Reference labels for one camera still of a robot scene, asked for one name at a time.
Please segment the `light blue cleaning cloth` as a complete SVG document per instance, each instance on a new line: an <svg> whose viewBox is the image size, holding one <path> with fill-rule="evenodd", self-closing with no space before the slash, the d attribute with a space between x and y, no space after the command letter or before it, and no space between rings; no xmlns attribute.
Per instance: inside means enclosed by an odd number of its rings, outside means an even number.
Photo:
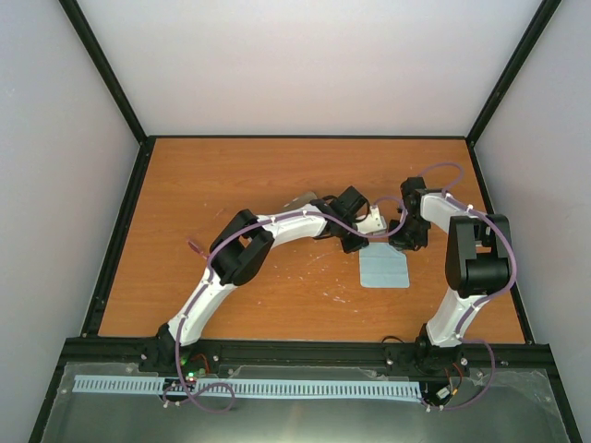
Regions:
<svg viewBox="0 0 591 443"><path fill-rule="evenodd" d="M387 243L371 243L359 252L359 276L364 288L410 287L406 255Z"/></svg>

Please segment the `plaid brown glasses case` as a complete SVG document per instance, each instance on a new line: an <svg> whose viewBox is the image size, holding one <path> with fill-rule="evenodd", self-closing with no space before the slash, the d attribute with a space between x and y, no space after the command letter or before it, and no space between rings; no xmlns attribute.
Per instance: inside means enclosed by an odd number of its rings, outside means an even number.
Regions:
<svg viewBox="0 0 591 443"><path fill-rule="evenodd" d="M294 198L292 200L292 206L296 209L301 208L305 205L307 205L308 203L310 203L312 200L317 199L318 196L316 193L312 192L312 191L307 191L304 194L300 195L297 198Z"/></svg>

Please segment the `pink transparent sunglasses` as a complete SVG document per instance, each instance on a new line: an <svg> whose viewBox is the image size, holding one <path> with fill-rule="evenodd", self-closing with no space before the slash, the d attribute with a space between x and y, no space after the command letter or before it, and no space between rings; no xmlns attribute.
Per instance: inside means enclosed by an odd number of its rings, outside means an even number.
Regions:
<svg viewBox="0 0 591 443"><path fill-rule="evenodd" d="M200 212L190 223L187 231L187 245L199 256L207 259L210 254L211 243L223 229L223 221L227 208L213 212Z"/></svg>

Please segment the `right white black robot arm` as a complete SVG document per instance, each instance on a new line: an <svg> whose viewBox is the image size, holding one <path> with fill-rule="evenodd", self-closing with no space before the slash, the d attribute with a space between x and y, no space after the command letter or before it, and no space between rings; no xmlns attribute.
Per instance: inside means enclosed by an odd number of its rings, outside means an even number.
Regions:
<svg viewBox="0 0 591 443"><path fill-rule="evenodd" d="M444 273L448 289L432 319L415 340L415 365L433 375L460 360L464 335L479 311L512 289L516 258L508 219L465 205L448 191L427 188L421 176L401 184L406 214L390 227L389 244L402 251L428 245L428 231L447 234Z"/></svg>

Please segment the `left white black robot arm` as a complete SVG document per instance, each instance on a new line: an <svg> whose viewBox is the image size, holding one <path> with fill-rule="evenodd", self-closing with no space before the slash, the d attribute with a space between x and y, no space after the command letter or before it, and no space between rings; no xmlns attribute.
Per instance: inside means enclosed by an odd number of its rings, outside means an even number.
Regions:
<svg viewBox="0 0 591 443"><path fill-rule="evenodd" d="M210 247L204 273L179 312L161 325L151 360L178 372L192 360L189 345L198 341L207 322L229 293L259 273L276 246L304 238L337 237L345 253L368 245L385 229L375 206L353 187L337 198L315 198L298 208L272 215L239 211Z"/></svg>

